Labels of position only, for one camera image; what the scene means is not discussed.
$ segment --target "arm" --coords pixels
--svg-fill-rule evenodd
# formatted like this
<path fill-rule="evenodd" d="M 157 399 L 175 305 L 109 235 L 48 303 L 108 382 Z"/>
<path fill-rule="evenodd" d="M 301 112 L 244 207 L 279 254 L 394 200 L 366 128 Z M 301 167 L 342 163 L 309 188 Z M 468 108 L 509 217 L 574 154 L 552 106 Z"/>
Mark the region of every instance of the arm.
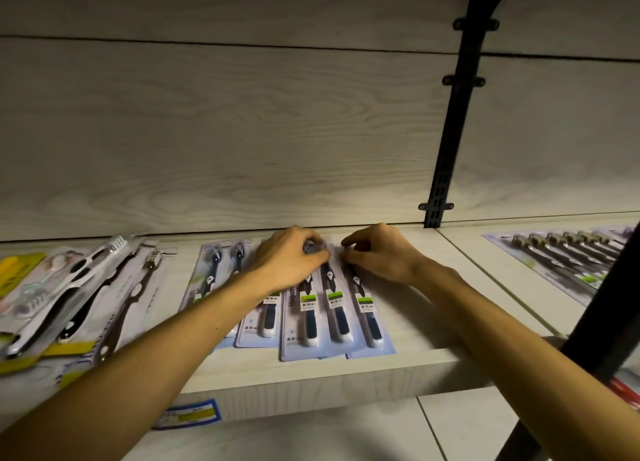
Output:
<path fill-rule="evenodd" d="M 259 247 L 254 265 L 126 345 L 0 434 L 7 459 L 121 459 L 180 393 L 228 331 L 264 297 L 299 283 L 329 258 L 305 255 L 314 231 L 293 227 Z"/>
<path fill-rule="evenodd" d="M 343 259 L 420 290 L 451 321 L 555 461 L 640 459 L 640 416 L 562 353 L 383 223 L 342 241 Z"/>

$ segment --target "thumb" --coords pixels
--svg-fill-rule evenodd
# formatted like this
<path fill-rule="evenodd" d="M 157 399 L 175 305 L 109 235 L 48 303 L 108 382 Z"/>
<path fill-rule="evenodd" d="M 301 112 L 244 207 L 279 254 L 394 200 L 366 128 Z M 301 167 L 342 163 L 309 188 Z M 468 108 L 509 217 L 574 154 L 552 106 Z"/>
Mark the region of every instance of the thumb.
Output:
<path fill-rule="evenodd" d="M 353 249 L 345 249 L 342 253 L 341 258 L 344 262 L 349 264 L 355 264 L 357 266 L 363 267 L 364 269 L 368 269 L 367 263 L 371 258 L 370 252 L 360 252 L 358 250 Z"/>
<path fill-rule="evenodd" d="M 318 269 L 322 264 L 327 262 L 331 257 L 331 252 L 327 249 L 316 252 L 315 254 L 308 254 L 305 256 L 306 262 L 309 264 L 309 268 L 312 270 Z"/>

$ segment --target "hand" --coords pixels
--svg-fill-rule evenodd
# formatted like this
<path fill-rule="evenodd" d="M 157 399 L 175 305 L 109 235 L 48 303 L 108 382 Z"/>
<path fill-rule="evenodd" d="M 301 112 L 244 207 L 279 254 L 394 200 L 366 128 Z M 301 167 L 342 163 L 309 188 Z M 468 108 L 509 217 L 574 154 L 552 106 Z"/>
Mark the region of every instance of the hand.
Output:
<path fill-rule="evenodd" d="M 274 233 L 262 242 L 255 253 L 251 270 L 260 271 L 270 292 L 275 293 L 302 282 L 311 272 L 329 260 L 328 250 L 305 254 L 305 241 L 322 244 L 319 233 L 293 226 Z"/>
<path fill-rule="evenodd" d="M 353 244 L 353 250 L 342 253 L 343 261 L 402 284 L 413 285 L 424 265 L 439 266 L 418 252 L 398 229 L 386 223 L 359 230 L 342 240 L 345 247 Z"/>

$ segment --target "forearm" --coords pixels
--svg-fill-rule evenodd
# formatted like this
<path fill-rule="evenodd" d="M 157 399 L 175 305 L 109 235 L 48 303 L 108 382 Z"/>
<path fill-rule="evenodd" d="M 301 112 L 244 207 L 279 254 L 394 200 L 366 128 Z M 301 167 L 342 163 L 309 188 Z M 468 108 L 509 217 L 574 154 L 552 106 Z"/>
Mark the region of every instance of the forearm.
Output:
<path fill-rule="evenodd" d="M 226 333 L 269 291 L 250 272 L 119 350 L 0 435 L 34 460 L 119 460 L 171 404 Z"/>
<path fill-rule="evenodd" d="M 454 271 L 427 260 L 414 286 L 451 320 L 555 461 L 639 458 L 640 416 L 594 377 Z"/>

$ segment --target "black metal bracket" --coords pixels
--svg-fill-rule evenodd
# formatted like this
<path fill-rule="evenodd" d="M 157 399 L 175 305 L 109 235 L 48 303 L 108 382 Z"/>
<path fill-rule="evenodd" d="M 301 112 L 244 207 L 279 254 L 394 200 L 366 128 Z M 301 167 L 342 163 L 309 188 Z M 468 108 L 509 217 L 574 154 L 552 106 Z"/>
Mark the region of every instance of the black metal bracket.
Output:
<path fill-rule="evenodd" d="M 612 379 L 640 343 L 640 301 L 634 293 L 639 264 L 640 223 L 560 348 L 603 384 Z M 538 441 L 519 421 L 496 461 L 532 461 L 541 452 Z"/>
<path fill-rule="evenodd" d="M 451 96 L 447 107 L 442 138 L 436 159 L 436 167 L 431 181 L 429 200 L 420 204 L 425 211 L 425 228 L 437 228 L 442 214 L 449 205 L 447 194 L 451 185 L 453 168 L 458 155 L 460 138 L 467 117 L 471 93 L 475 87 L 482 87 L 485 79 L 477 76 L 480 52 L 487 31 L 498 29 L 499 23 L 491 16 L 501 0 L 469 0 L 467 14 L 454 22 L 454 29 L 462 31 L 460 51 L 454 75 L 442 79 L 443 85 L 451 86 Z"/>

